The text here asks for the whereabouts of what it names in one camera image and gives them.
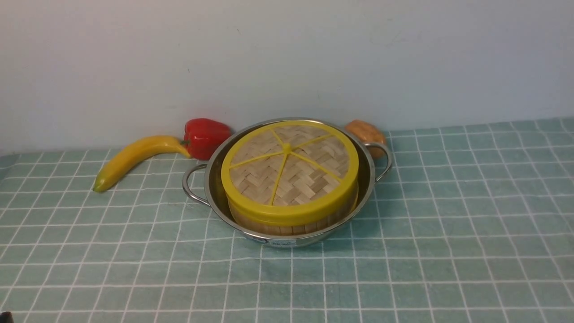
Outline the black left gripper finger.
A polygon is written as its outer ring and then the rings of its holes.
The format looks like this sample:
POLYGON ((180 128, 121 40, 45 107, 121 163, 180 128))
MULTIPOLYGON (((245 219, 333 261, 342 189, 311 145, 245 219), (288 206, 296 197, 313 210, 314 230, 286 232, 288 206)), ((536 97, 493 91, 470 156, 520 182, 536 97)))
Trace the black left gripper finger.
POLYGON ((4 311, 0 314, 0 323, 12 323, 12 313, 4 311))

